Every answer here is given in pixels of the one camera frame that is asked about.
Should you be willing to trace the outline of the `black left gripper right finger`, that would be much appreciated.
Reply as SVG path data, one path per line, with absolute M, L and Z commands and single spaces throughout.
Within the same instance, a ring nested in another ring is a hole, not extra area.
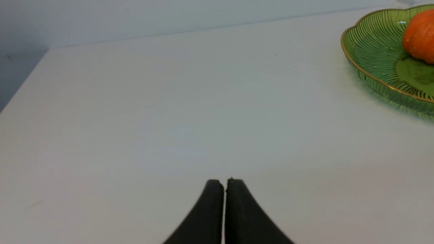
M 228 179 L 224 234 L 226 244 L 293 244 L 263 211 L 242 179 Z

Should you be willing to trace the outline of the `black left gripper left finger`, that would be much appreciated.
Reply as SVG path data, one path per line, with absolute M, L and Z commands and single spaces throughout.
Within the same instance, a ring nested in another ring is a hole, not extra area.
M 223 206 L 223 185 L 219 180 L 209 179 L 194 207 L 164 243 L 220 244 Z

